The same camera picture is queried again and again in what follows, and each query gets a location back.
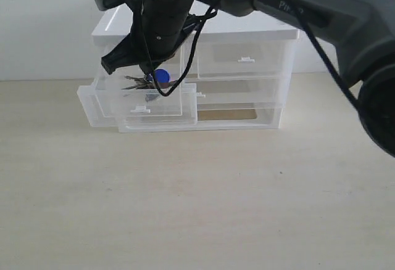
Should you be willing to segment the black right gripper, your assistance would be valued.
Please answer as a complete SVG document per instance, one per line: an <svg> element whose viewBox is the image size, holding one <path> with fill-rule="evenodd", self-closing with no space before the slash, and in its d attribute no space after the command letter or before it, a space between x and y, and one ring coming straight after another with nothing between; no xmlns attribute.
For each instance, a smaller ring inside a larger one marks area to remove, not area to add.
<svg viewBox="0 0 395 270"><path fill-rule="evenodd" d="M125 0L133 11L130 34L101 57L108 75L138 65L149 75L171 59L188 34L184 26L193 0Z"/></svg>

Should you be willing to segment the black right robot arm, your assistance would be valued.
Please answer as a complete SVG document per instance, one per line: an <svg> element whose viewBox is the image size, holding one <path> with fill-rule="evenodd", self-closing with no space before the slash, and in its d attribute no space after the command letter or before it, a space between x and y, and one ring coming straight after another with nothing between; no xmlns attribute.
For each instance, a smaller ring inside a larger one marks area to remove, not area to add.
<svg viewBox="0 0 395 270"><path fill-rule="evenodd" d="M394 154L394 0L94 0L101 11L127 5L129 34L101 59L103 69L138 65L161 95L172 94L156 68L172 58L218 11L244 17L263 12L302 30L358 113L370 139Z"/></svg>

